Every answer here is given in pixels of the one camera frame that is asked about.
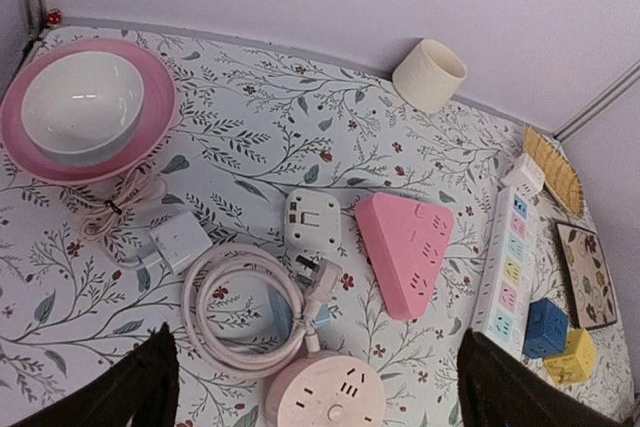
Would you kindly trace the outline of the white tiger cube socket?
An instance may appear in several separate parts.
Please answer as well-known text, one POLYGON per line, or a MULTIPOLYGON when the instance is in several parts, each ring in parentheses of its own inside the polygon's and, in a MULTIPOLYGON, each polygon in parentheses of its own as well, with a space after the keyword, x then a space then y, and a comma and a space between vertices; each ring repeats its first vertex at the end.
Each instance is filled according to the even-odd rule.
POLYGON ((527 198, 532 198, 543 190, 545 174, 533 158, 524 152, 505 172, 500 182, 503 186, 514 187, 527 198))

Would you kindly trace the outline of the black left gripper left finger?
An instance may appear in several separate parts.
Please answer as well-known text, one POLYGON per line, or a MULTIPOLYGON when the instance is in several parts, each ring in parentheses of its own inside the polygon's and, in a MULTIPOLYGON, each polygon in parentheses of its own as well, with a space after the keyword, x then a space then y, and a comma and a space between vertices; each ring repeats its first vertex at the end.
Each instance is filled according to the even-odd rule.
POLYGON ((179 361, 169 326, 82 389, 18 426, 172 426, 179 399, 179 361))

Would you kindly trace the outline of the white multicolour power strip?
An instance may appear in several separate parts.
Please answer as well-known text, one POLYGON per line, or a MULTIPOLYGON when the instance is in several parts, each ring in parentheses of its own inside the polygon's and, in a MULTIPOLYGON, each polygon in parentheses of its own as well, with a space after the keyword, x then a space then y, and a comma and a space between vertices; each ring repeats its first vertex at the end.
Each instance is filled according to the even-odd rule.
POLYGON ((513 187, 497 197, 487 259, 471 321, 475 332, 522 358, 534 276, 537 211, 513 187))

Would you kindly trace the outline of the small white charger plug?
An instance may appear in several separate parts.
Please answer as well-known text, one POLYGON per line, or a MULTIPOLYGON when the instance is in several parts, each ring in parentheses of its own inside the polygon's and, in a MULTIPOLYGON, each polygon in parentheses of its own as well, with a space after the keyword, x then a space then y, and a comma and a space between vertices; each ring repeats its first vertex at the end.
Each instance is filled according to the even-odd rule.
POLYGON ((168 267, 173 274, 185 271, 213 243, 192 212, 185 211, 150 229, 151 245, 140 265, 168 267))

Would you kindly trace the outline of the round pink power hub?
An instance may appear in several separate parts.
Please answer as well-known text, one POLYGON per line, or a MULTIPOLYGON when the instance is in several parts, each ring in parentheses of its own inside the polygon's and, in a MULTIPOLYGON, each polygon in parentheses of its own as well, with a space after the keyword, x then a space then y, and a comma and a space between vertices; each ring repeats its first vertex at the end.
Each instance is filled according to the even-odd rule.
POLYGON ((264 402, 269 426, 380 426, 386 396, 379 374, 366 362, 322 351, 276 375, 264 402))

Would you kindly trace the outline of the yellow cube socket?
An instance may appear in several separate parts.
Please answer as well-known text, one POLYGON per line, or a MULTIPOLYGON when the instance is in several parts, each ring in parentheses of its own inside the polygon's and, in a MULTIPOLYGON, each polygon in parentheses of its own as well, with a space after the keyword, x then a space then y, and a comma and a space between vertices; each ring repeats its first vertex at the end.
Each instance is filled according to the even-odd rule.
POLYGON ((586 329, 568 333, 563 353, 547 357, 543 365, 556 385, 583 383, 590 379, 597 360, 597 349, 586 329))

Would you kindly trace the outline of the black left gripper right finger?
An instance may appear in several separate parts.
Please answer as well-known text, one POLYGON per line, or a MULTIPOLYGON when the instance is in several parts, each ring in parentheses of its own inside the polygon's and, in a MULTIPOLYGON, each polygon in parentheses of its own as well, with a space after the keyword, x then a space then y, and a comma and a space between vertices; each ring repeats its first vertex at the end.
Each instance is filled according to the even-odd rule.
POLYGON ((467 329, 457 354, 465 426, 617 426, 540 379, 484 334, 467 329))

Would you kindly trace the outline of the pink triangular power socket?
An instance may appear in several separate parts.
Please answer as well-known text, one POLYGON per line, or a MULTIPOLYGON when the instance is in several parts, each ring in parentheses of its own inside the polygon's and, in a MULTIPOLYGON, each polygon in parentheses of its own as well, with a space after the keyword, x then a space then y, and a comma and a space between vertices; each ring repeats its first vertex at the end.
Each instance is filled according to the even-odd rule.
POLYGON ((451 211, 378 192, 356 204, 355 219, 388 315, 422 317, 453 232, 451 211))

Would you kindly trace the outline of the dark blue cube socket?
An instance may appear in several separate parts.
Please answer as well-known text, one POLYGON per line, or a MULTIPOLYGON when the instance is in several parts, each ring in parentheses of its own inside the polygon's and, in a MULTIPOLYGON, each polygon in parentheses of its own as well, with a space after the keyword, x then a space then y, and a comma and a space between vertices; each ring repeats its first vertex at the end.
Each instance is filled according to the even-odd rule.
POLYGON ((569 316, 552 300, 530 304, 523 354, 540 359, 562 354, 566 347, 569 316))

